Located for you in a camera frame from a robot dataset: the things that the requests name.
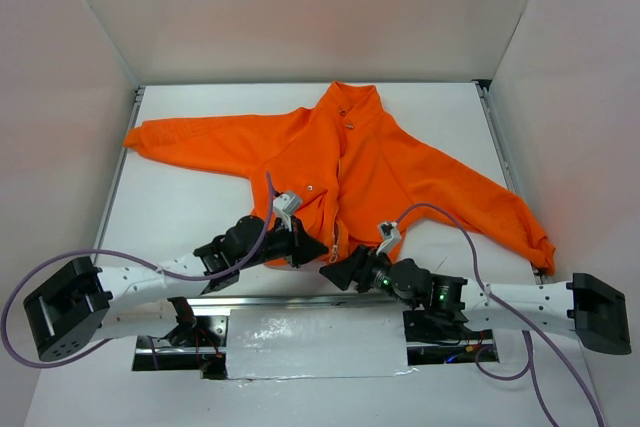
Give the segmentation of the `clear zipper pull tab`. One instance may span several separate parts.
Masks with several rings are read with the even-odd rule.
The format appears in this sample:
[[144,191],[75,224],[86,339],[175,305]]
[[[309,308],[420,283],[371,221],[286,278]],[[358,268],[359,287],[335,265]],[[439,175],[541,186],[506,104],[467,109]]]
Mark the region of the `clear zipper pull tab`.
[[327,259],[328,264],[333,264],[339,261],[341,254],[341,248],[338,244],[334,244],[331,246],[331,250],[329,252],[329,257]]

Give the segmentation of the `orange zip-up jacket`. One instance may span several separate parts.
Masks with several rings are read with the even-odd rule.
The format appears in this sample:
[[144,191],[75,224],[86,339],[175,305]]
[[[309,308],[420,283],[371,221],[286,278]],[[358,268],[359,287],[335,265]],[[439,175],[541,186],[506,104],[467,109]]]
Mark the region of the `orange zip-up jacket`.
[[314,107],[285,114],[149,120],[124,145],[174,167],[247,179],[260,217],[270,189],[296,193],[306,232],[329,252],[338,244],[339,261],[375,246],[382,222],[407,228],[429,218],[555,269],[554,245],[525,202],[405,132],[371,85],[335,82]]

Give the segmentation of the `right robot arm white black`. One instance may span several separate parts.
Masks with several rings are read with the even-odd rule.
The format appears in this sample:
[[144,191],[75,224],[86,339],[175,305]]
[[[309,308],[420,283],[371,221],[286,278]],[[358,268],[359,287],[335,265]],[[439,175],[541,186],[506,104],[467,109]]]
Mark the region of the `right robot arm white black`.
[[376,290],[400,302],[407,333],[418,341],[463,341],[487,331],[528,330],[576,338],[601,354],[632,351],[624,295],[590,274],[543,285],[479,285],[432,273],[409,258],[392,262],[364,246],[320,273],[342,291]]

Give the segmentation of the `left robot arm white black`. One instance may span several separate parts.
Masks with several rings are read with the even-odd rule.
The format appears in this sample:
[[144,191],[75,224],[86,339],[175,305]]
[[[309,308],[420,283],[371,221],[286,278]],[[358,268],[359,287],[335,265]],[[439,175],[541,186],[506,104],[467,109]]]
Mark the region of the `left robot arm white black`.
[[182,346],[195,336],[190,298],[220,291],[241,269],[284,260],[300,267],[328,253],[298,218],[245,216],[193,253],[161,266],[99,267],[88,256],[72,259],[23,302],[38,358],[62,361],[88,344],[127,336],[165,338]]

